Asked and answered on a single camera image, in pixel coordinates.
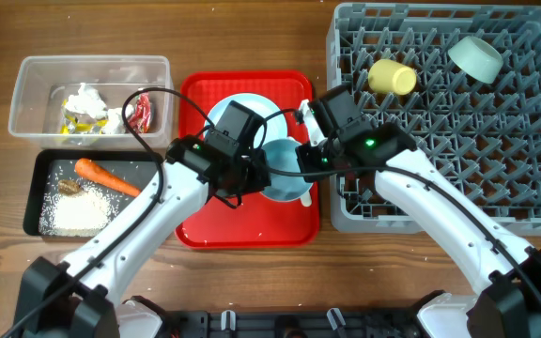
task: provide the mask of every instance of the gray dish rack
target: gray dish rack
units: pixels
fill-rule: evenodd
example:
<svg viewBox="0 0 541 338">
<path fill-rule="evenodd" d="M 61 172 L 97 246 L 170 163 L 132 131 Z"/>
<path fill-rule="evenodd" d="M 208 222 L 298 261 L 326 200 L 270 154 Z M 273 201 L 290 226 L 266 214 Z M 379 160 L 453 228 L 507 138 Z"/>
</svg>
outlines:
<svg viewBox="0 0 541 338">
<path fill-rule="evenodd" d="M 501 53 L 493 84 L 474 81 L 448 57 L 466 36 Z M 411 94 L 369 91 L 368 70 L 382 58 L 416 70 Z M 541 236 L 541 7 L 341 4 L 327 34 L 327 88 L 341 84 L 376 126 L 393 121 L 411 133 L 497 222 Z M 358 180 L 332 177 L 331 192 L 339 231 L 423 231 Z"/>
</svg>

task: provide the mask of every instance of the orange carrot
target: orange carrot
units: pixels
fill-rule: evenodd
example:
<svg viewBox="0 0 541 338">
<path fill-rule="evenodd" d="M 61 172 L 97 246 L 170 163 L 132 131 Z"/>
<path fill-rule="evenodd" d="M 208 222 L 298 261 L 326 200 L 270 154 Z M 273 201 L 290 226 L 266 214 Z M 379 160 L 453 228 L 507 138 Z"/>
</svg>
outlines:
<svg viewBox="0 0 541 338">
<path fill-rule="evenodd" d="M 141 193 L 137 187 L 118 177 L 115 177 L 89 159 L 78 160 L 74 165 L 74 171 L 80 177 L 100 183 L 101 185 L 114 189 L 117 192 L 126 193 L 129 196 L 137 197 L 137 195 Z"/>
</svg>

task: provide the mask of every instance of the cup handle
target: cup handle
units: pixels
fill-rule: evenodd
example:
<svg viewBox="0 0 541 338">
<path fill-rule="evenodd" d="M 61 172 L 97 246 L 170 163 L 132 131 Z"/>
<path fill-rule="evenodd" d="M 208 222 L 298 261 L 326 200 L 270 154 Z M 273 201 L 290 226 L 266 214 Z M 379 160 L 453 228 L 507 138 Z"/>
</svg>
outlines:
<svg viewBox="0 0 541 338">
<path fill-rule="evenodd" d="M 300 197 L 300 202 L 305 207 L 312 206 L 312 197 L 310 196 L 310 192 L 306 192 Z"/>
</svg>

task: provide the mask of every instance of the red tray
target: red tray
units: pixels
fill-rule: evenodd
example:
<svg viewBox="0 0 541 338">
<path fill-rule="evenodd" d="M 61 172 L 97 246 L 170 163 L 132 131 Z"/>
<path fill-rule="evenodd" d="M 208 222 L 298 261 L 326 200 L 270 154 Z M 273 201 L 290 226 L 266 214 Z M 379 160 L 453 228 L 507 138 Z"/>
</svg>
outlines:
<svg viewBox="0 0 541 338">
<path fill-rule="evenodd" d="M 298 108 L 312 99 L 310 81 L 298 71 L 198 72 L 188 77 L 180 92 L 205 112 L 227 96 L 255 93 L 272 100 L 279 108 Z M 179 136 L 195 134 L 204 118 L 189 103 L 179 106 Z M 301 143 L 308 141 L 306 128 L 286 115 L 287 132 Z M 300 200 L 273 202 L 261 193 L 243 196 L 243 205 L 234 210 L 212 198 L 176 230 L 178 239 L 193 249 L 252 249 L 301 246 L 318 232 L 318 186 L 310 190 L 312 206 Z"/>
</svg>

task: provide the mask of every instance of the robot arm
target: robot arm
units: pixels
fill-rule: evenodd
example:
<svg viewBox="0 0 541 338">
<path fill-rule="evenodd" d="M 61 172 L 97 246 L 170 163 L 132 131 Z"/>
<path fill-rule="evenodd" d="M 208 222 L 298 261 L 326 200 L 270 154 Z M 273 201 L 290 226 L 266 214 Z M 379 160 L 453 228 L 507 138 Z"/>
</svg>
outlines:
<svg viewBox="0 0 541 338">
<path fill-rule="evenodd" d="M 541 250 L 491 220 L 439 173 L 398 126 L 385 123 L 373 128 L 345 86 L 330 90 L 309 107 L 316 123 L 305 118 L 300 122 L 306 124 L 309 134 L 321 131 L 327 139 L 319 137 L 318 146 L 297 148 L 301 171 L 354 167 L 358 168 L 358 177 L 372 177 L 374 190 L 403 209 L 436 240 L 478 295 L 464 306 L 436 311 L 433 317 L 437 320 L 430 325 L 439 327 L 425 326 L 427 332 L 439 332 L 436 338 L 541 337 Z M 395 168 L 405 172 L 398 173 Z M 305 179 L 321 178 L 310 174 Z M 505 257 L 503 250 L 510 257 Z M 444 323 L 445 318 L 450 318 L 448 323 Z"/>
<path fill-rule="evenodd" d="M 404 150 L 388 160 L 387 165 L 433 181 L 479 219 L 518 263 L 528 258 L 525 249 L 532 247 L 531 244 L 491 220 L 438 172 L 422 150 Z M 418 180 L 383 171 L 375 175 L 375 189 L 381 197 L 411 216 L 448 253 L 475 294 L 479 295 L 492 285 L 489 274 L 493 271 L 505 274 L 513 268 L 501 254 L 494 253 L 491 243 L 465 215 Z"/>
<path fill-rule="evenodd" d="M 209 197 L 209 184 L 197 179 L 198 174 L 185 165 L 165 162 L 161 201 L 142 224 L 117 245 L 101 264 L 81 278 L 81 283 L 95 289 L 98 285 L 108 290 L 106 298 L 115 307 L 133 277 L 158 247 L 183 221 L 202 208 Z M 62 262 L 69 265 L 67 273 L 73 277 L 81 271 L 90 257 L 96 257 L 118 238 L 150 203 L 157 190 L 158 174 L 151 179 L 137 198 L 97 236 L 80 249 L 67 255 Z"/>
</svg>

